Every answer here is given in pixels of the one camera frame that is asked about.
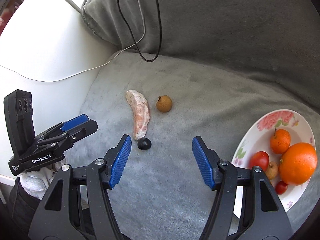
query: floral pattern plate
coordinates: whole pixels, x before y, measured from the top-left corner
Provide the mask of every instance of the floral pattern plate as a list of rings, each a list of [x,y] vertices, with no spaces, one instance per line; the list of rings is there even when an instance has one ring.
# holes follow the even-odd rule
[[[275,128],[285,129],[291,135],[291,145],[298,142],[310,143],[314,148],[315,138],[310,125],[300,114],[295,111],[280,109],[272,111],[261,117],[245,134],[241,140],[232,164],[236,167],[248,168],[250,158],[258,151],[265,151],[269,154],[270,161],[277,162],[281,155],[272,153],[269,146],[269,139],[275,132]],[[279,175],[271,180],[271,184],[275,186],[280,180]],[[309,180],[299,186],[288,186],[287,191],[279,195],[284,210],[287,212],[298,201],[305,191]],[[240,218],[242,207],[243,187],[237,187],[234,214]]]

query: sausage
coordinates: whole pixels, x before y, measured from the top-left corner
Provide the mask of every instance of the sausage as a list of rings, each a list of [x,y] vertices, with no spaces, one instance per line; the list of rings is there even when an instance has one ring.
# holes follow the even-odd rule
[[[136,90],[127,91],[125,98],[133,111],[133,138],[138,141],[147,133],[147,125],[150,120],[150,108],[144,95]]]

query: orange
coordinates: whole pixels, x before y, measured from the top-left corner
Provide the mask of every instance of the orange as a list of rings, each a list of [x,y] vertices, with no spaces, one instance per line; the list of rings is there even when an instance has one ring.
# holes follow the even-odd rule
[[[305,183],[317,167],[316,150],[309,143],[292,145],[281,157],[279,174],[288,185]]]
[[[270,148],[275,154],[285,153],[290,147],[291,136],[286,130],[275,130],[275,133],[270,138]]]

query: fuzzy fabric surface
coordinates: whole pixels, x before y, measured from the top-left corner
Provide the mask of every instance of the fuzzy fabric surface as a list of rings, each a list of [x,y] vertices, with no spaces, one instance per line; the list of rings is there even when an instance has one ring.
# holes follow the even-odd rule
[[[137,0],[119,2],[139,39]],[[155,0],[141,4],[146,36],[139,47],[155,53]],[[286,108],[307,119],[319,143],[320,17],[310,0],[159,0],[159,6],[162,56],[146,63],[124,52],[100,71],[81,109],[99,130],[75,144],[66,158],[73,167],[88,165],[123,134],[131,135],[125,92],[142,93],[151,107],[152,147],[142,152],[133,143],[120,184],[109,193],[119,227],[133,240],[198,239],[214,192],[204,185],[192,154],[194,136],[231,160],[255,121]],[[81,15],[96,35],[119,49],[132,44],[116,0],[85,0]],[[173,101],[166,114],[155,107],[161,95]],[[287,212],[294,231],[318,200],[319,177],[318,168]]]
[[[199,238],[215,193],[204,184],[193,156],[194,136],[202,136],[220,158],[231,161],[254,122],[285,108],[302,114],[316,143],[320,141],[319,114],[277,84],[256,81],[220,65],[164,56],[147,63],[137,53],[123,52],[100,71],[82,106],[81,113],[99,128],[66,152],[73,167],[103,157],[123,134],[132,136],[133,114],[125,99],[130,89],[142,93],[150,105],[146,137],[152,147],[141,151],[133,141],[120,183],[109,197],[121,231],[133,240]],[[156,109],[160,95],[172,98],[168,113]],[[287,212],[295,230],[318,200],[319,181],[317,169],[303,196]],[[237,223],[234,217],[231,232]]]

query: cherry tomato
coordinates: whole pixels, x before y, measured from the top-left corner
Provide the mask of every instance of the cherry tomato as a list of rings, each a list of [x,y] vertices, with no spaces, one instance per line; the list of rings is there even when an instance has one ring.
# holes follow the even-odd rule
[[[260,166],[263,171],[266,171],[269,165],[269,155],[266,152],[260,151],[255,153],[249,162],[249,169],[253,166]]]
[[[278,182],[275,188],[278,195],[283,194],[284,192],[287,191],[287,189],[288,189],[288,185],[285,184],[282,180]]]

